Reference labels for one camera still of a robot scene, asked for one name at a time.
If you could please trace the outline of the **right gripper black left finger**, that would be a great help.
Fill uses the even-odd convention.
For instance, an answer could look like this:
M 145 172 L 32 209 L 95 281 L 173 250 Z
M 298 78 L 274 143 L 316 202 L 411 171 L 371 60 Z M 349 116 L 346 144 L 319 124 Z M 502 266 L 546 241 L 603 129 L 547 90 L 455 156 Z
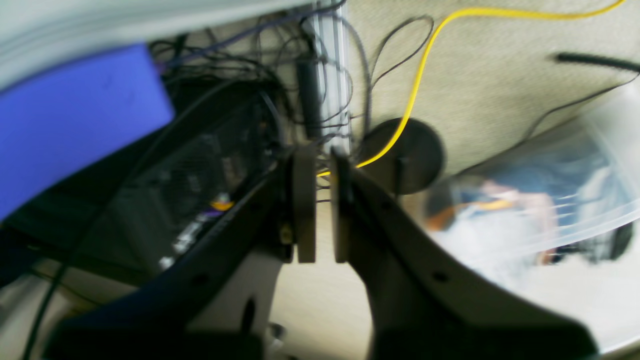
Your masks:
M 287 152 L 176 264 L 62 322 L 47 360 L 262 360 L 283 264 L 316 261 L 317 153 Z

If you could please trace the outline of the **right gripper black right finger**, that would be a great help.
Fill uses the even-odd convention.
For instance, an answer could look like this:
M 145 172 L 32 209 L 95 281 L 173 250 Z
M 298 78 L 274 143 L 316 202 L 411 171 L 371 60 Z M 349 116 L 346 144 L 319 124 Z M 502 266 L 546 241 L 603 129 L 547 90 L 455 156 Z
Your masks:
M 492 284 L 418 227 L 389 194 L 330 152 L 334 258 L 364 284 L 368 360 L 596 360 L 578 321 Z

